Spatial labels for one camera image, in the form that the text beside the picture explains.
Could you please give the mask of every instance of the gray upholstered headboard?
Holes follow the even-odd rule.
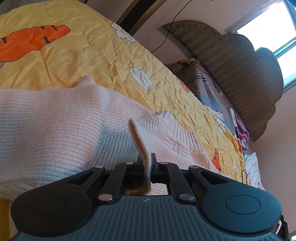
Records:
[[[203,62],[256,141],[283,94],[283,77],[274,54],[266,48],[254,51],[245,36],[221,35],[199,21],[174,22],[170,31]]]

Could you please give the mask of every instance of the wall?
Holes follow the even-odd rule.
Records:
[[[296,87],[276,105],[264,134],[251,144],[257,153],[262,185],[282,204],[289,231],[296,230]]]
[[[12,0],[5,0],[0,4],[0,15],[9,12],[12,5]]]
[[[165,39],[163,24],[170,23],[189,0],[167,0],[135,34],[135,39],[149,51],[157,48]],[[89,0],[88,5],[103,16],[116,22],[132,0]],[[224,34],[224,30],[249,12],[255,11],[268,0],[192,0],[175,21],[192,19],[205,22]],[[154,55],[169,66],[192,54],[169,38]]]

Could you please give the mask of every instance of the bedsheet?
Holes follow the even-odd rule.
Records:
[[[245,162],[228,128],[116,23],[75,0],[39,2],[0,16],[0,88],[68,88],[84,75],[153,113],[171,111],[197,133],[216,167],[241,181]]]

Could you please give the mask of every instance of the bed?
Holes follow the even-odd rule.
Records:
[[[0,88],[69,88],[84,75],[153,113],[171,111],[197,133],[223,174],[242,181],[245,161],[229,128],[116,23],[73,0],[25,5],[0,16]],[[8,206],[0,201],[1,240],[9,239]]]
[[[249,144],[252,142],[250,133],[236,108],[204,64],[196,58],[184,59],[173,65],[172,72],[179,78],[182,85],[187,87],[203,106],[216,116],[220,132],[223,133],[225,129],[228,129],[235,136],[239,151],[244,154],[246,163],[241,181],[265,190],[261,183],[256,153]],[[230,109],[234,113],[236,124],[232,121]],[[238,171],[235,162],[233,162],[233,169]]]

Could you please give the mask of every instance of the screw head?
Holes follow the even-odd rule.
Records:
[[[111,194],[104,193],[104,194],[101,194],[100,196],[98,196],[98,199],[100,201],[109,202],[113,199],[113,196]]]
[[[183,193],[181,194],[180,196],[180,199],[183,200],[183,201],[192,201],[194,199],[194,196],[192,196],[191,194],[189,193]]]

